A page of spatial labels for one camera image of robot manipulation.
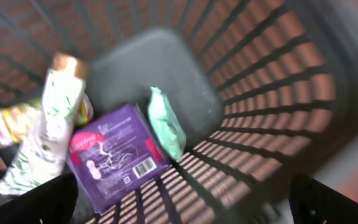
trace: teal package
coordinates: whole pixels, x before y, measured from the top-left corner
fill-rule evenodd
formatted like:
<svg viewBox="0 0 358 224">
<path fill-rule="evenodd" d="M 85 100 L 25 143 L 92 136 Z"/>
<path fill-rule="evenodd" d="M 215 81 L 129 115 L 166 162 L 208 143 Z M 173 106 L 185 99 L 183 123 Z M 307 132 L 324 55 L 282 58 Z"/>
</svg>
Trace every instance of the teal package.
<svg viewBox="0 0 358 224">
<path fill-rule="evenodd" d="M 161 146 L 172 159 L 180 160 L 186 146 L 186 135 L 172 110 L 166 94 L 151 87 L 149 120 Z"/>
</svg>

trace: white barcode label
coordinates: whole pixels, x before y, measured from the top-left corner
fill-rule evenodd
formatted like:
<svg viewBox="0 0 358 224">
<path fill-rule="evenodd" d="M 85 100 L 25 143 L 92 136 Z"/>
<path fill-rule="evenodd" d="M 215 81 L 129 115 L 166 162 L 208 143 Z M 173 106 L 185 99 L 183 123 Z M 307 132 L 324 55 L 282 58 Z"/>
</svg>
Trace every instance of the white barcode label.
<svg viewBox="0 0 358 224">
<path fill-rule="evenodd" d="M 130 181 L 131 181 L 131 178 L 129 178 L 129 177 L 124 178 L 124 183 L 125 184 L 128 184 Z"/>
<path fill-rule="evenodd" d="M 149 157 L 140 164 L 137 164 L 134 168 L 132 168 L 132 170 L 134 171 L 136 177 L 139 179 L 149 172 L 152 172 L 155 168 L 156 166 L 153 159 Z"/>
</svg>

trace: laundry basket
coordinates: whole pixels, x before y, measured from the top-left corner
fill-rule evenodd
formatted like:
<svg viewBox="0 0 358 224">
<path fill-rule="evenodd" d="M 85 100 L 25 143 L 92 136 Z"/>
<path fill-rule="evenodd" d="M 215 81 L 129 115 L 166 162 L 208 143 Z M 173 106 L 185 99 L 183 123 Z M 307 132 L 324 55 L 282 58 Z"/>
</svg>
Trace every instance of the laundry basket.
<svg viewBox="0 0 358 224">
<path fill-rule="evenodd" d="M 182 36 L 220 127 L 105 214 L 78 223 L 245 222 L 358 130 L 358 49 L 323 0 L 0 0 L 0 107 L 42 88 L 59 50 L 93 61 L 154 27 Z M 0 179 L 16 147 L 0 149 Z M 8 200 L 0 195 L 0 204 Z"/>
</svg>

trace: black plastic basket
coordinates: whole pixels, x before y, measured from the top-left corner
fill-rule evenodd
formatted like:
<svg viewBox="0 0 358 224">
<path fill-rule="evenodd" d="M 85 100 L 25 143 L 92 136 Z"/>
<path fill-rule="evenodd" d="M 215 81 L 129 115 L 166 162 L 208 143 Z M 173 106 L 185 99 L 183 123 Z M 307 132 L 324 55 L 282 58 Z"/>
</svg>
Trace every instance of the black plastic basket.
<svg viewBox="0 0 358 224">
<path fill-rule="evenodd" d="M 292 173 L 313 171 L 357 133 L 358 49 L 332 7 L 323 0 L 0 0 L 0 107 L 39 95 L 33 91 L 56 50 L 92 61 L 144 30 L 170 27 L 223 99 L 221 125 L 102 216 L 80 192 L 74 221 L 244 222 L 280 199 Z M 16 149 L 0 149 L 0 178 Z M 0 195 L 0 204 L 6 200 Z"/>
</svg>

